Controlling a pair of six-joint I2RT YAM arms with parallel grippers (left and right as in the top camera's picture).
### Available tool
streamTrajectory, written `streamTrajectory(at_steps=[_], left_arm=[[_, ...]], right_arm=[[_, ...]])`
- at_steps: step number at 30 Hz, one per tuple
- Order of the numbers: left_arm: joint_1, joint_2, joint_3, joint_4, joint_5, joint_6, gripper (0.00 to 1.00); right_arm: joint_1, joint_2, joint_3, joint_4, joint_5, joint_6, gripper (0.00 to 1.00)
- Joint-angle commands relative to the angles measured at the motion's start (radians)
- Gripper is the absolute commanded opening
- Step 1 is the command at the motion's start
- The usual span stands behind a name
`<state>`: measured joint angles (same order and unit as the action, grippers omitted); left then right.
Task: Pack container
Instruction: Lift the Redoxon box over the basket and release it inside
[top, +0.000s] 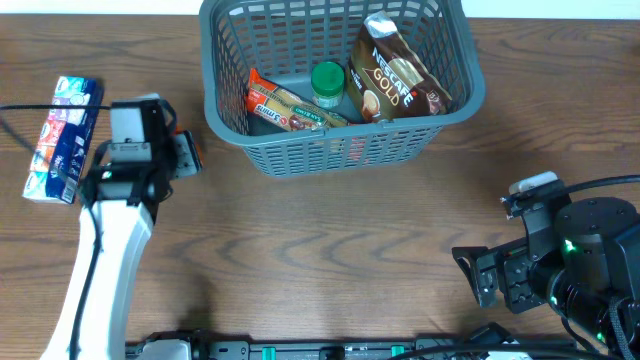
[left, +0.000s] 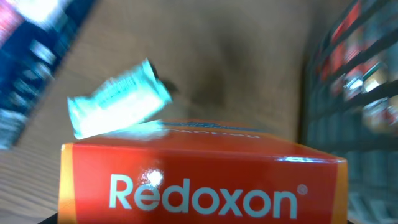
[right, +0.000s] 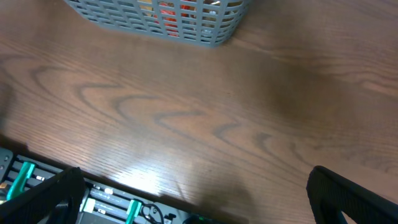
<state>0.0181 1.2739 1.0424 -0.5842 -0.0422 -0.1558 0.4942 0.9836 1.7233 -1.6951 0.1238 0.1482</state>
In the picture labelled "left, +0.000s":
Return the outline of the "orange Redoxon box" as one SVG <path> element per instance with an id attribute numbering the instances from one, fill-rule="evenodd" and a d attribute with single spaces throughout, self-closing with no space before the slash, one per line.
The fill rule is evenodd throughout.
<path id="1" fill-rule="evenodd" d="M 62 146 L 59 223 L 346 223 L 346 159 L 249 128 L 153 121 Z"/>

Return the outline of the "light blue tissue packet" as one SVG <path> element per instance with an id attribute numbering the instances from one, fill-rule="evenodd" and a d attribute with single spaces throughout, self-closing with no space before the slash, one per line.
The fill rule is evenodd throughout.
<path id="1" fill-rule="evenodd" d="M 148 59 L 107 79 L 90 95 L 67 98 L 77 139 L 145 122 L 171 102 L 171 94 Z"/>

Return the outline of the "orange spaghetti pasta packet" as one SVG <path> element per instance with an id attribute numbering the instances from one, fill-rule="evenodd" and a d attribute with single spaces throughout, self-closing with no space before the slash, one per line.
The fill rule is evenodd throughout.
<path id="1" fill-rule="evenodd" d="M 338 26 L 331 36 L 335 42 L 359 16 L 369 9 L 375 1 L 358 1 L 348 13 L 346 19 Z M 331 70 L 337 71 L 342 65 L 355 58 L 382 36 L 397 28 L 397 1 L 386 4 L 362 26 L 357 28 L 344 42 L 340 43 L 331 53 Z M 376 54 L 369 60 L 342 74 L 331 84 L 331 94 L 343 95 L 349 101 L 361 93 L 368 93 L 376 87 L 397 80 L 397 44 Z M 387 123 L 397 125 L 397 96 L 383 98 L 364 107 L 369 124 L 379 126 Z"/>

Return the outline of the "Kleenex tissue multipack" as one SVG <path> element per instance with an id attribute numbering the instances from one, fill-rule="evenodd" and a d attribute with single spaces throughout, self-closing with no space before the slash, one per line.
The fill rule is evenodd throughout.
<path id="1" fill-rule="evenodd" d="M 15 145 L 96 0 L 1 0 L 1 149 Z"/>

